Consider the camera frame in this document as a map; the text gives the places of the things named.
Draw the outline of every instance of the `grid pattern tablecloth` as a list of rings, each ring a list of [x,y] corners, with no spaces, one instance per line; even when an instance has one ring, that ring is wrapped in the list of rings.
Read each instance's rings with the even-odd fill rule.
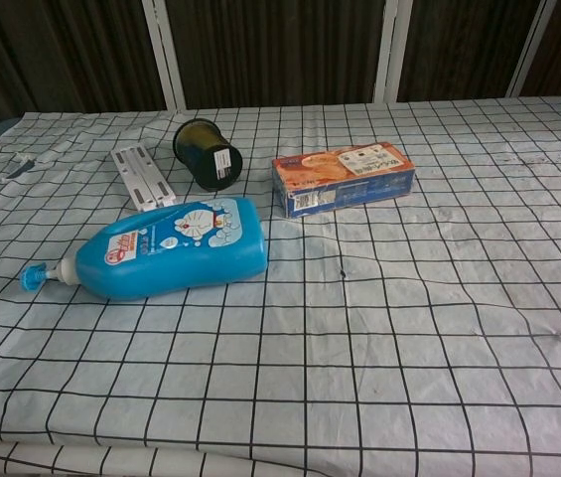
[[[109,303],[16,279],[133,214],[107,152],[172,159],[193,115],[242,152],[269,268]],[[410,196],[285,220],[271,159],[389,141]],[[0,138],[0,441],[171,446],[329,475],[561,472],[561,98],[28,114]]]

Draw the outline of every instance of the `orange box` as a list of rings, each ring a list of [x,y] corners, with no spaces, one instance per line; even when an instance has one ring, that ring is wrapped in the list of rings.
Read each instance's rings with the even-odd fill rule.
[[[408,194],[414,173],[387,142],[273,160],[274,187],[291,218]]]

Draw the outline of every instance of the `blue plastic bottle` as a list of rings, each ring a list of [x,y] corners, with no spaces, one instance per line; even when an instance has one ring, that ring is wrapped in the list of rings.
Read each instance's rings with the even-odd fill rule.
[[[242,280],[267,267],[264,235],[248,199],[216,198],[137,214],[111,224],[54,270],[28,267],[22,286],[48,278],[131,300]]]

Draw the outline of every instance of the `black cup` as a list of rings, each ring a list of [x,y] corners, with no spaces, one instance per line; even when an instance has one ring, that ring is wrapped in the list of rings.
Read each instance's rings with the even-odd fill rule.
[[[222,137],[218,126],[207,119],[183,123],[174,135],[172,147],[197,184],[206,191],[229,187],[242,171],[240,152]]]

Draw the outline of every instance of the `snack box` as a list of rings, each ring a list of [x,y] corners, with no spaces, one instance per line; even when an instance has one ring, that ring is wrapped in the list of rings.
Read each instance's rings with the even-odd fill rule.
[[[403,196],[414,175],[414,164],[387,142],[273,160],[289,218]]]

